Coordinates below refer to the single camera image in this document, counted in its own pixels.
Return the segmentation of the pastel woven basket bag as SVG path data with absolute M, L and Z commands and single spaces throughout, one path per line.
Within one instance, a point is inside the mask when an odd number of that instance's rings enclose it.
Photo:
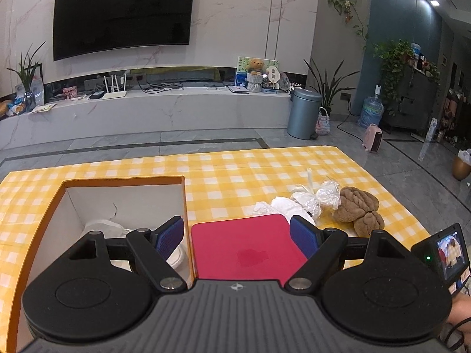
M 315 131 L 319 136 L 326 136 L 331 133 L 330 117 L 328 111 L 323 107 L 319 108 Z

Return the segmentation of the green picture card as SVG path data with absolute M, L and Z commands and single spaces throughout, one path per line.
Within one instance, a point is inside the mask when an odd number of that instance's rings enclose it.
M 247 86 L 247 75 L 263 75 L 269 66 L 278 67 L 279 62 L 257 57 L 239 56 L 235 73 L 235 86 Z

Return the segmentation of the pink space heater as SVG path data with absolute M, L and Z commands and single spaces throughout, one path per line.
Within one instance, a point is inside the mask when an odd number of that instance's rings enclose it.
M 368 152 L 378 152 L 382 144 L 382 131 L 376 124 L 370 124 L 366 129 L 362 146 Z

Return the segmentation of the clear plastic bagged cloth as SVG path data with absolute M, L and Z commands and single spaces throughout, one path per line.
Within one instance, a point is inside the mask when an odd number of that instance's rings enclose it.
M 336 210 L 341 204 L 340 185 L 334 180 L 324 181 L 315 196 L 323 209 Z

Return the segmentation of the potted plant by bin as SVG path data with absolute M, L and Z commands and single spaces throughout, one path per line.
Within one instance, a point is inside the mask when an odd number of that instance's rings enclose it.
M 317 94 L 320 94 L 322 98 L 321 107 L 326 109 L 328 114 L 331 114 L 333 100 L 338 94 L 341 92 L 350 92 L 355 90 L 355 87 L 341 86 L 342 82 L 347 78 L 356 76 L 360 73 L 360 71 L 353 71 L 351 73 L 341 75 L 340 71 L 344 64 L 344 60 L 339 63 L 331 76 L 329 76 L 327 69 L 321 72 L 313 58 L 311 58 L 309 61 L 304 59 L 304 64 L 308 68 L 307 76 L 312 79 L 311 83 L 306 83 L 306 88 L 317 92 Z

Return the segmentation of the blue water jug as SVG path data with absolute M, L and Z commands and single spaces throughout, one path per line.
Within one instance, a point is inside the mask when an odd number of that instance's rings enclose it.
M 363 106 L 358 120 L 358 125 L 361 128 L 368 128 L 371 124 L 376 126 L 379 125 L 384 112 L 384 106 L 382 104 L 380 94 L 381 86 L 377 84 L 375 86 L 374 94 L 363 101 Z

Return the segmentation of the blue grey trash can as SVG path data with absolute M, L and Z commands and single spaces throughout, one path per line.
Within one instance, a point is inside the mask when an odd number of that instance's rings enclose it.
M 316 139 L 315 128 L 318 121 L 322 96 L 317 92 L 297 88 L 291 92 L 291 110 L 287 134 L 303 140 Z

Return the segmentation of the teddy bear on console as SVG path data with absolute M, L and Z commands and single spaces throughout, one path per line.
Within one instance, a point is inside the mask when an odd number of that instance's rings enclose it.
M 264 67 L 265 63 L 262 59 L 250 58 L 245 69 L 251 75 L 262 75 Z

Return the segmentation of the white wifi router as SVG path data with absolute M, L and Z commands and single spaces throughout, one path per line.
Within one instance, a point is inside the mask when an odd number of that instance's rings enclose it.
M 105 83 L 105 94 L 103 95 L 103 99 L 114 99 L 114 98 L 122 98 L 127 95 L 127 76 L 124 74 L 120 80 L 118 80 L 118 76 L 116 74 L 111 74 L 110 76 L 104 77 Z

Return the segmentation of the white tissue paper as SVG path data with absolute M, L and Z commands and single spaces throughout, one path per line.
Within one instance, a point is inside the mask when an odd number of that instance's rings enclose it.
M 311 215 L 301 206 L 298 202 L 284 197 L 275 197 L 271 203 L 257 202 L 254 205 L 252 215 L 263 216 L 269 214 L 281 214 L 286 218 L 287 222 L 290 222 L 292 217 L 299 215 L 301 218 L 307 220 L 312 225 L 315 225 L 315 221 Z

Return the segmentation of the black wall television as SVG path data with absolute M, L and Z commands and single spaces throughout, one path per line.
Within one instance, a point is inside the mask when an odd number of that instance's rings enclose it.
M 111 49 L 187 45 L 193 0 L 55 0 L 54 60 Z

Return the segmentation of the yellow checkered tablecloth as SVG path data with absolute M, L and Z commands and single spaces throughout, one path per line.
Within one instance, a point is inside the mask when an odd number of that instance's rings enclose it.
M 189 224 L 250 216 L 257 202 L 296 185 L 334 180 L 372 193 L 387 231 L 403 245 L 427 237 L 420 222 L 366 170 L 330 146 L 153 156 L 15 171 L 1 181 L 1 350 L 15 352 L 21 295 L 34 256 L 65 191 L 75 187 L 176 184 Z

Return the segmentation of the white marble tv console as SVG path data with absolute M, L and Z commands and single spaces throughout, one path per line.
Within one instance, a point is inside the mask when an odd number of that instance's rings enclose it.
M 138 90 L 107 100 L 63 100 L 49 111 L 2 120 L 1 148 L 133 133 L 284 128 L 290 108 L 286 93 L 235 94 L 225 88 L 157 94 Z

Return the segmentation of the white round towel pad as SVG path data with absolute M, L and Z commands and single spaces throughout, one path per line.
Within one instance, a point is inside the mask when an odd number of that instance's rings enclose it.
M 112 222 L 111 220 L 97 219 L 88 221 L 84 225 L 84 229 L 80 237 L 83 237 L 85 234 L 92 231 L 100 231 L 103 233 L 105 238 L 120 238 L 125 237 L 132 230 L 124 228 L 124 226 L 120 225 L 119 223 Z M 189 263 L 185 235 L 182 242 L 178 245 L 178 247 L 174 250 L 166 262 L 174 270 L 176 270 L 176 272 L 186 275 L 186 271 L 189 270 Z

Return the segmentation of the green plant on console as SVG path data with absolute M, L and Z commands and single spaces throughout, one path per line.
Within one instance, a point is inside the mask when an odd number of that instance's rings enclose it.
M 8 68 L 10 72 L 15 73 L 17 75 L 25 89 L 22 101 L 25 105 L 25 109 L 27 112 L 31 112 L 36 106 L 36 100 L 31 90 L 31 84 L 34 79 L 36 69 L 40 65 L 40 62 L 35 61 L 34 57 L 45 44 L 45 42 L 41 43 L 40 46 L 38 46 L 31 54 L 29 53 L 31 51 L 30 46 L 25 54 L 20 53 L 18 67 L 16 69 Z

